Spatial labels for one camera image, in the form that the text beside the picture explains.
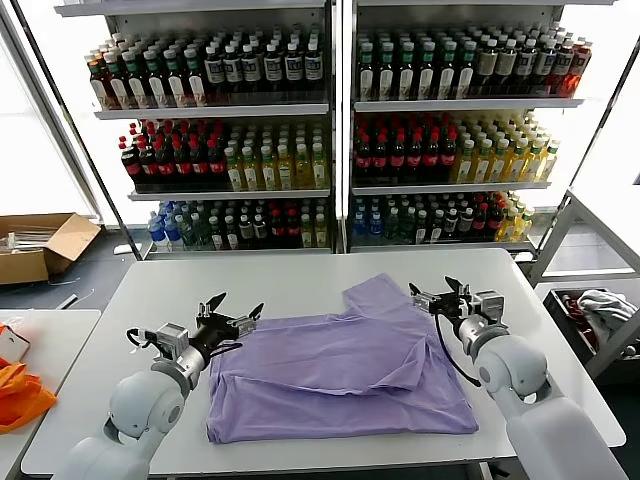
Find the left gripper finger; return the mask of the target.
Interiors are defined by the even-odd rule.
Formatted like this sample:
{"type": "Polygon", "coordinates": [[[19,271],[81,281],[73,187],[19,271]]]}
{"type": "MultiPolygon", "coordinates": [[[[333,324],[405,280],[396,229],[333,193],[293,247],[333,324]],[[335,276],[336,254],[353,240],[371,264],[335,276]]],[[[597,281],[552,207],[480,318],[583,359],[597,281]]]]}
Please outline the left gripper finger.
{"type": "Polygon", "coordinates": [[[237,330],[237,337],[245,337],[257,328],[257,323],[261,318],[264,304],[260,303],[254,307],[247,315],[235,318],[232,321],[232,327],[237,330]]]}
{"type": "Polygon", "coordinates": [[[224,301],[227,293],[222,292],[206,302],[200,302],[197,307],[197,317],[210,317],[213,313],[216,312],[217,308],[224,301]]]}

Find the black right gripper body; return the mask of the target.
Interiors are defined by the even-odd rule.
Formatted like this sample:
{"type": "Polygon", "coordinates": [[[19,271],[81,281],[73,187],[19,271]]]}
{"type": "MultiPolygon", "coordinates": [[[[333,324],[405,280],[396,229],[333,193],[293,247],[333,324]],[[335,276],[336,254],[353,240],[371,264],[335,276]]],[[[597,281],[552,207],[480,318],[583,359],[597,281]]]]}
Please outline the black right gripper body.
{"type": "Polygon", "coordinates": [[[436,294],[429,302],[432,315],[442,315],[448,320],[463,320],[474,313],[472,297],[455,292],[436,294]]]}

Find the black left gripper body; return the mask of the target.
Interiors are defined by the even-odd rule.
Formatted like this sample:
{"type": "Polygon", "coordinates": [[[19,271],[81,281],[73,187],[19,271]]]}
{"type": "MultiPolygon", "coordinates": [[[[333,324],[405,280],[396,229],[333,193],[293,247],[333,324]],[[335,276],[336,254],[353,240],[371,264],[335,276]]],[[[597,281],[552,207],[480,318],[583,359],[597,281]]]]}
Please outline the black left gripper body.
{"type": "Polygon", "coordinates": [[[214,313],[197,320],[198,329],[192,337],[192,346],[201,353],[225,353],[242,346],[232,318],[214,313]]]}

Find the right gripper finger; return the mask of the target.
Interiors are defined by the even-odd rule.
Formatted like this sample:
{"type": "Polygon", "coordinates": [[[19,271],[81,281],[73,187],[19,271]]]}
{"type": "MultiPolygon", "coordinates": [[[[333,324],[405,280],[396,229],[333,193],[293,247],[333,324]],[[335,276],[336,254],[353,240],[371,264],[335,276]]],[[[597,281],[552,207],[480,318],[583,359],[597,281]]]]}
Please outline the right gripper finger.
{"type": "Polygon", "coordinates": [[[445,277],[445,282],[456,297],[464,300],[471,299],[470,287],[468,284],[463,284],[459,280],[449,276],[445,277]]]}
{"type": "Polygon", "coordinates": [[[415,284],[409,283],[410,297],[413,305],[423,312],[437,311],[437,296],[435,294],[422,291],[415,284]]]}

